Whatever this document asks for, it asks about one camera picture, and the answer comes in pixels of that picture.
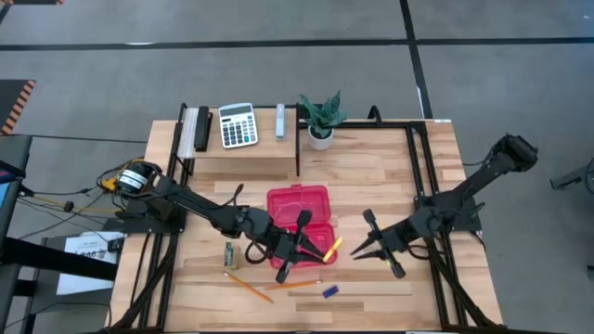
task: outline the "white pot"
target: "white pot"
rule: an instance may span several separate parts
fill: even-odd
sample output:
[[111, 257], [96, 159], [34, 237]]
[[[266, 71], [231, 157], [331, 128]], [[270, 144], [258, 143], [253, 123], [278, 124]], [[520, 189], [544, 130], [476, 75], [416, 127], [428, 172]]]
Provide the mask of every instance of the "white pot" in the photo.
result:
[[315, 150], [324, 150], [330, 146], [332, 142], [332, 138], [334, 137], [334, 129], [330, 130], [330, 135], [324, 139], [317, 139], [312, 135], [312, 127], [309, 126], [307, 128], [307, 133], [309, 134], [309, 146]]

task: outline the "gray floor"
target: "gray floor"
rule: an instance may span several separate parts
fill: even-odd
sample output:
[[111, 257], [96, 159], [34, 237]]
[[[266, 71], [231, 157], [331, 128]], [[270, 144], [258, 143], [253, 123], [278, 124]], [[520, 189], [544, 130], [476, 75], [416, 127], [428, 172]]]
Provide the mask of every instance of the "gray floor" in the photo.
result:
[[[409, 2], [418, 38], [594, 36], [589, 1]], [[388, 0], [67, 0], [13, 6], [0, 44], [402, 38], [402, 22], [398, 2]], [[479, 161], [506, 132], [540, 149], [533, 170], [506, 176], [478, 196], [487, 204], [484, 240], [505, 323], [592, 332], [586, 264], [594, 263], [594, 198], [582, 185], [552, 191], [549, 179], [594, 155], [594, 45], [423, 46], [420, 56], [433, 116], [453, 120], [465, 161]], [[292, 103], [300, 93], [321, 99], [338, 89], [352, 117], [371, 104], [384, 117], [421, 115], [405, 46], [1, 52], [0, 64], [2, 79], [37, 80], [17, 127], [25, 134], [146, 140], [151, 121], [172, 119], [182, 101]], [[100, 171], [143, 150], [35, 139], [27, 184], [51, 191], [92, 185]], [[19, 206], [10, 235], [53, 221]], [[65, 225], [45, 236], [81, 231]], [[21, 305], [15, 301], [16, 310]], [[104, 314], [49, 313], [35, 332], [93, 330]]]

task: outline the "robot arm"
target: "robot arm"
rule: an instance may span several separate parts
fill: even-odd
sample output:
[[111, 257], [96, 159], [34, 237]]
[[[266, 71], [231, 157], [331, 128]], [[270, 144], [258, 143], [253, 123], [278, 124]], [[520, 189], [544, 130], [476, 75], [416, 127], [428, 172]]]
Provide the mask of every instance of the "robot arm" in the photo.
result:
[[365, 210], [363, 216], [371, 232], [351, 255], [378, 241], [380, 250], [364, 253], [355, 259], [388, 261], [394, 275], [404, 277], [406, 273], [392, 255], [393, 251], [407, 251], [410, 242], [418, 238], [433, 238], [437, 232], [449, 232], [459, 216], [476, 214], [476, 208], [469, 209], [466, 205], [469, 199], [501, 175], [528, 171], [537, 161], [536, 154], [537, 149], [521, 136], [505, 135], [491, 148], [477, 172], [450, 191], [416, 199], [417, 210], [407, 219], [380, 230], [373, 212]]
[[[305, 235], [303, 228], [311, 220], [311, 213], [302, 211], [299, 215], [296, 233], [273, 225], [272, 218], [264, 210], [237, 205], [236, 197], [243, 188], [240, 185], [229, 202], [219, 205], [193, 192], [189, 187], [180, 186], [175, 180], [164, 176], [161, 168], [153, 163], [135, 162], [130, 164], [118, 180], [119, 194], [125, 199], [145, 202], [147, 214], [163, 222], [174, 214], [175, 207], [199, 215], [211, 223], [211, 226], [228, 238], [246, 238], [257, 244], [264, 256], [260, 260], [252, 260], [246, 250], [246, 259], [250, 263], [260, 263], [265, 259], [278, 257], [284, 260], [277, 275], [277, 282], [283, 283], [294, 263], [307, 261], [323, 263], [322, 253]], [[307, 252], [297, 250], [301, 246]]]

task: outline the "red plastic container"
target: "red plastic container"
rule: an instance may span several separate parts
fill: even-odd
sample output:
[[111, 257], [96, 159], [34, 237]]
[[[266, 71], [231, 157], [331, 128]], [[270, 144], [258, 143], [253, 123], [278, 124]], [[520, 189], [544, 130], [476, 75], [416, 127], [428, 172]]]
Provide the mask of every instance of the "red plastic container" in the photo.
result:
[[[305, 227], [305, 234], [316, 247], [326, 253], [334, 245], [334, 227], [329, 223], [331, 216], [328, 190], [325, 186], [292, 185], [289, 188], [272, 189], [266, 195], [268, 214], [274, 219], [274, 224], [284, 227], [291, 232], [297, 231], [297, 217], [301, 210], [312, 212], [312, 220]], [[327, 264], [332, 264], [338, 258], [338, 252], [329, 258]], [[279, 258], [270, 259], [274, 268], [280, 268], [283, 261]], [[291, 268], [303, 268], [320, 265], [319, 263], [302, 262]]]

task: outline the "potted plant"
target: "potted plant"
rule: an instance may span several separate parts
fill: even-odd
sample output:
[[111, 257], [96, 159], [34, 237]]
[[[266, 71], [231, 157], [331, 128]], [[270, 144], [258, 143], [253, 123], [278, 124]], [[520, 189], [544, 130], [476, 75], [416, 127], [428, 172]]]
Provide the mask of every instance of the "potted plant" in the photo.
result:
[[322, 109], [314, 106], [303, 94], [300, 97], [309, 110], [309, 119], [305, 120], [309, 124], [309, 146], [316, 150], [327, 149], [334, 137], [334, 128], [348, 117], [348, 113], [340, 109], [341, 91], [326, 100]]

